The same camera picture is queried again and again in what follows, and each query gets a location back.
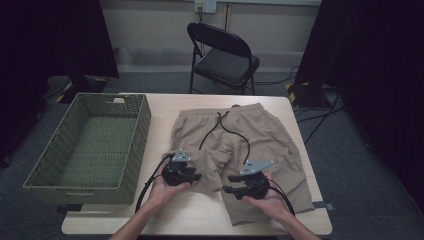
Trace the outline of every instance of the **black folding chair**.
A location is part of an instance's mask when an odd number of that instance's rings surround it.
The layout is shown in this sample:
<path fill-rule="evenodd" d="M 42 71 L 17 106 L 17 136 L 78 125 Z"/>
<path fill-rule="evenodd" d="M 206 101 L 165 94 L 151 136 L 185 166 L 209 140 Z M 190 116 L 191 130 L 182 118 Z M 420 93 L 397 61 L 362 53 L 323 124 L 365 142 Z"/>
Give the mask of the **black folding chair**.
<path fill-rule="evenodd" d="M 196 73 L 232 89 L 241 89 L 241 95 L 250 79 L 252 94 L 255 95 L 253 74 L 260 60 L 252 55 L 245 41 L 233 33 L 199 22 L 190 23 L 187 32 L 194 44 L 190 93 L 193 90 L 203 93 L 193 88 Z M 202 44 L 211 49 L 203 53 Z"/>

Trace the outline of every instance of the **shorts waistband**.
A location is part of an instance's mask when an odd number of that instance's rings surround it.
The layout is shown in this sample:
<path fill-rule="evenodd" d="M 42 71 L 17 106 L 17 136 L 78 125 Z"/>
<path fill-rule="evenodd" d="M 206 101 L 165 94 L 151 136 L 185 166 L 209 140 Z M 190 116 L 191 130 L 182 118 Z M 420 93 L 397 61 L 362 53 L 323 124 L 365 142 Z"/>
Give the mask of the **shorts waistband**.
<path fill-rule="evenodd" d="M 247 112 L 247 111 L 252 111 L 252 110 L 261 110 L 264 109 L 264 107 L 262 106 L 262 104 L 260 103 L 255 103 L 255 104 L 250 104 L 250 105 L 245 105 L 245 106 L 237 106 L 237 107 L 231 107 L 231 108 L 204 108 L 204 109 L 190 109 L 190 110 L 182 110 L 180 111 L 180 117 L 184 117 L 184 116 L 191 116 L 191 115 L 216 115 L 218 112 L 221 113 L 222 115 L 225 114 L 226 112 Z"/>

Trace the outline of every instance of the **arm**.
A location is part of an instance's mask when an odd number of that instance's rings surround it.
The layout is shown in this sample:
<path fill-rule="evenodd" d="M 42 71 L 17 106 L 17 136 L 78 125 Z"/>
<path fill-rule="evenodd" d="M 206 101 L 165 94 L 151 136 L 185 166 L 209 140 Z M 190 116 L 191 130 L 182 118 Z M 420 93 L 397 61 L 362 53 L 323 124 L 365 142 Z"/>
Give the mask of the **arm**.
<path fill-rule="evenodd" d="M 271 175 L 266 174 L 266 176 L 272 180 Z M 261 209 L 268 217 L 283 225 L 294 239 L 320 239 L 289 212 L 281 196 L 273 190 L 268 190 L 267 195 L 263 199 L 256 200 L 252 197 L 245 196 L 243 200 Z"/>
<path fill-rule="evenodd" d="M 159 169 L 158 173 L 161 173 L 162 169 L 163 166 Z M 175 187 L 168 186 L 163 177 L 159 175 L 156 176 L 152 185 L 152 190 L 147 201 L 110 239 L 136 239 L 151 217 L 164 207 L 177 193 L 191 186 L 188 182 Z"/>

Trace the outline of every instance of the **chair backrest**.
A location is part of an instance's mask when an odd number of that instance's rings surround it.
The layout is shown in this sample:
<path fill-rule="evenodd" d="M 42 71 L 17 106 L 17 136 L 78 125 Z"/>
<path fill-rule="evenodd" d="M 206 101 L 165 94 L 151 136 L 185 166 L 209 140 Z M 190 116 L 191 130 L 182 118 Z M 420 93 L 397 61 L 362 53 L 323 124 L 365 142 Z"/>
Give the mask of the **chair backrest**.
<path fill-rule="evenodd" d="M 234 33 L 204 23 L 193 22 L 187 26 L 188 35 L 198 48 L 197 42 L 239 57 L 251 58 L 250 47 Z"/>

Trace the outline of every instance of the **chair seat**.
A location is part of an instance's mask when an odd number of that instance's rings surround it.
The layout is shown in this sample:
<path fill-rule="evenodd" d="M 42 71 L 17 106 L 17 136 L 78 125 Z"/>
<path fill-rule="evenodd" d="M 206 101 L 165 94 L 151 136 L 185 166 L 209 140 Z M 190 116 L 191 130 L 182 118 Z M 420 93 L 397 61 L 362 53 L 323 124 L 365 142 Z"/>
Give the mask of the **chair seat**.
<path fill-rule="evenodd" d="M 259 67 L 259 58 L 252 56 L 252 73 Z M 211 49 L 194 65 L 194 72 L 206 78 L 218 78 L 235 87 L 241 87 L 250 78 L 249 60 L 232 54 Z"/>

